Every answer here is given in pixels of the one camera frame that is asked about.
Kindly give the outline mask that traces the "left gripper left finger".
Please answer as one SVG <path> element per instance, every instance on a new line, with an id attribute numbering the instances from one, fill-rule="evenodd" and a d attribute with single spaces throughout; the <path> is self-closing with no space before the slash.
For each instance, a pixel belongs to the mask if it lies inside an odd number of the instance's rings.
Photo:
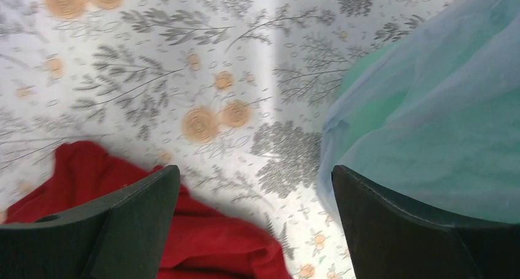
<path id="1" fill-rule="evenodd" d="M 34 223 L 1 226 L 2 278 L 156 278 L 180 189 L 167 166 Z"/>

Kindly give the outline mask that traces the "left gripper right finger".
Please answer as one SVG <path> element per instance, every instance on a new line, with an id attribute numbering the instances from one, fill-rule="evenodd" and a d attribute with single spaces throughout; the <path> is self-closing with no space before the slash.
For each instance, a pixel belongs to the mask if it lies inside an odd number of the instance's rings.
<path id="1" fill-rule="evenodd" d="M 357 278 L 518 278 L 519 225 L 442 210 L 335 166 Z"/>

